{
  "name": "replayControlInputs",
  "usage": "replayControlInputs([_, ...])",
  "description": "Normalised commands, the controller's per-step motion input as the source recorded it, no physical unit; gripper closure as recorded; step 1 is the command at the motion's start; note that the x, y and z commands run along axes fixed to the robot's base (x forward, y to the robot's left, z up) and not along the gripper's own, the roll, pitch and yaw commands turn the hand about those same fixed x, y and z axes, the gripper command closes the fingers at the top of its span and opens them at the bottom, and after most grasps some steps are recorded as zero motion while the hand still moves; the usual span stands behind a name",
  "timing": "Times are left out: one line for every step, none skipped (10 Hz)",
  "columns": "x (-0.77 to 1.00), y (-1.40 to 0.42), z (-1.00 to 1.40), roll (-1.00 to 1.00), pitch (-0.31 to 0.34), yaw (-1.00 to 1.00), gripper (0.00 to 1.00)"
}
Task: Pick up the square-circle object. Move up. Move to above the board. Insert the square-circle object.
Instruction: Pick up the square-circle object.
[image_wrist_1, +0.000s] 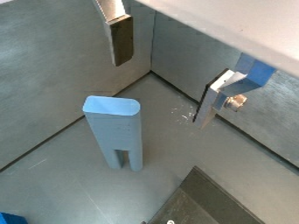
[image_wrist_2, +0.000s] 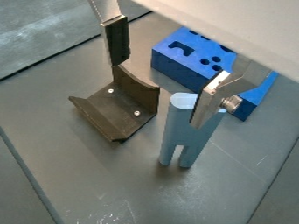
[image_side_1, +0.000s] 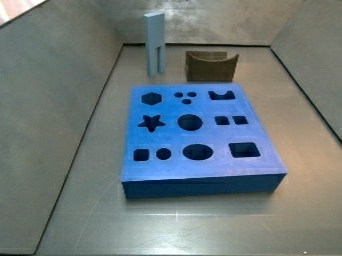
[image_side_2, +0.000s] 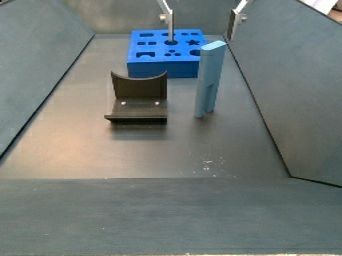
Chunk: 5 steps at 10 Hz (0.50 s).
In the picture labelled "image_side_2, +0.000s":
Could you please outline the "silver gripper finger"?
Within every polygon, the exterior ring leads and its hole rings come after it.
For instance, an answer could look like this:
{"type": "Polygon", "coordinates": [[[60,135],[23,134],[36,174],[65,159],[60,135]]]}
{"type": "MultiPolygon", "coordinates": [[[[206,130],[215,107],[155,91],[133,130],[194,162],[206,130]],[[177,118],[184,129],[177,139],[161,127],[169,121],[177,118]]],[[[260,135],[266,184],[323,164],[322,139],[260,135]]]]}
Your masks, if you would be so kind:
{"type": "Polygon", "coordinates": [[[236,27],[242,20],[246,18],[243,14],[243,9],[248,4],[248,0],[240,0],[238,6],[230,12],[230,21],[228,21],[228,28],[227,28],[227,39],[230,41],[234,40],[234,35],[236,31],[236,27]]]}
{"type": "Polygon", "coordinates": [[[165,0],[156,0],[157,5],[161,9],[161,13],[159,15],[159,19],[167,24],[168,26],[168,41],[173,41],[173,11],[168,6],[165,0]]]}

